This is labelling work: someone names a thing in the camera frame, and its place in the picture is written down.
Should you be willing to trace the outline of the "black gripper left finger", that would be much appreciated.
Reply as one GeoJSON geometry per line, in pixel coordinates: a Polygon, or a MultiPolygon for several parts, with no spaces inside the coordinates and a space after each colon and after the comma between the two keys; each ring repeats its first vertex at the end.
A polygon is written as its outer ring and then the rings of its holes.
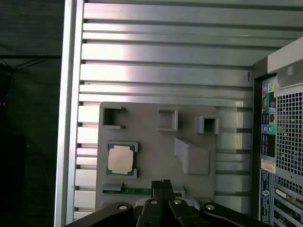
{"type": "Polygon", "coordinates": [[[135,208],[127,202],[116,202],[72,223],[70,227],[163,227],[165,181],[153,181],[151,198],[146,200],[142,212],[135,217],[135,208]]]}

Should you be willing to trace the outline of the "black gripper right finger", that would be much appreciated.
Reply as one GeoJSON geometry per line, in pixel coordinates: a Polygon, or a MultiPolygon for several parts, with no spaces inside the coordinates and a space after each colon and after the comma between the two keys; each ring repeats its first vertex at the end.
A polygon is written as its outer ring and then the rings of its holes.
{"type": "Polygon", "coordinates": [[[177,199],[170,180],[164,180],[163,202],[166,227],[268,227],[269,224],[217,203],[207,202],[199,209],[177,199]]]}

